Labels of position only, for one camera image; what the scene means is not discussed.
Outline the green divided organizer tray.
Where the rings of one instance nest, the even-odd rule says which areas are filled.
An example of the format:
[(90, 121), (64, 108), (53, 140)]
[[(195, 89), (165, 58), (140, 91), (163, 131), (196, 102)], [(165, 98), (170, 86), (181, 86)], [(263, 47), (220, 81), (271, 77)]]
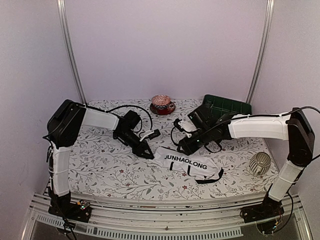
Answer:
[(252, 106), (250, 104), (216, 95), (206, 94), (203, 97), (202, 104), (209, 108), (211, 115), (216, 118), (220, 118), (224, 114), (252, 114)]

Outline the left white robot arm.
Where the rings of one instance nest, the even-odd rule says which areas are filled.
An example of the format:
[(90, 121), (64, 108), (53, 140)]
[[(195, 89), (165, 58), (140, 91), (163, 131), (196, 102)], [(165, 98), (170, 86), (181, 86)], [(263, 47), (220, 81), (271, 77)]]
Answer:
[(66, 99), (48, 121), (48, 133), (44, 136), (44, 139), (50, 142), (48, 159), (50, 189), (53, 194), (57, 197), (64, 197), (70, 193), (69, 159), (72, 146), (82, 126), (111, 130), (113, 138), (131, 147), (134, 155), (152, 160), (154, 155), (147, 139), (158, 137), (160, 132), (157, 129), (150, 129), (137, 136), (133, 130), (140, 120), (140, 116), (132, 110), (124, 116), (118, 116), (111, 111), (104, 111)]

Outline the white black-trimmed underwear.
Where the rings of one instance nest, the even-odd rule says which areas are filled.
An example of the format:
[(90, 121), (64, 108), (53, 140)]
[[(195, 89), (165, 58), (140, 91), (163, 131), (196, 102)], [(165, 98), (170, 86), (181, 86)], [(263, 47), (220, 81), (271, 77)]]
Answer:
[(154, 162), (171, 171), (182, 172), (193, 177), (197, 184), (212, 184), (219, 181), (224, 170), (209, 157), (187, 156), (165, 147), (158, 147), (154, 153)]

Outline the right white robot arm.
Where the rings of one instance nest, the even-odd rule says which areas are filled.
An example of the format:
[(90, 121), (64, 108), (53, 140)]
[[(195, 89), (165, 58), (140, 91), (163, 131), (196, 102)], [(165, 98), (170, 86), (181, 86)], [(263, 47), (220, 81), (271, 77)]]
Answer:
[(186, 155), (195, 153), (211, 142), (241, 138), (267, 138), (287, 141), (287, 161), (267, 193), (267, 199), (259, 206), (262, 218), (269, 218), (278, 210), (286, 192), (302, 175), (304, 169), (316, 159), (314, 156), (315, 133), (309, 124), (303, 107), (278, 114), (226, 113), (220, 118), (203, 113), (197, 108), (188, 115), (188, 121), (176, 119), (173, 124), (186, 136), (176, 146)]

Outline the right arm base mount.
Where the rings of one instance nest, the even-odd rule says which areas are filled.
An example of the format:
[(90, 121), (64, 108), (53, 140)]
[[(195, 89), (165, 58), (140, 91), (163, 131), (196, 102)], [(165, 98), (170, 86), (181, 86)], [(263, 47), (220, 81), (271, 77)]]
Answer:
[(240, 217), (245, 223), (260, 221), (284, 214), (282, 201), (276, 201), (269, 197), (267, 192), (263, 198), (262, 203), (243, 207), (240, 210)]

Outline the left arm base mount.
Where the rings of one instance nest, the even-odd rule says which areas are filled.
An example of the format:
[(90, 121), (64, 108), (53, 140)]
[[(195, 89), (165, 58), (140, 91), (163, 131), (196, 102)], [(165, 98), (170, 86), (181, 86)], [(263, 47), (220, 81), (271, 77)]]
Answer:
[(75, 220), (79, 222), (88, 223), (91, 217), (92, 208), (90, 204), (83, 200), (77, 203), (71, 202), (71, 193), (63, 196), (58, 196), (52, 191), (49, 193), (50, 207), (48, 213), (64, 217), (67, 220)]

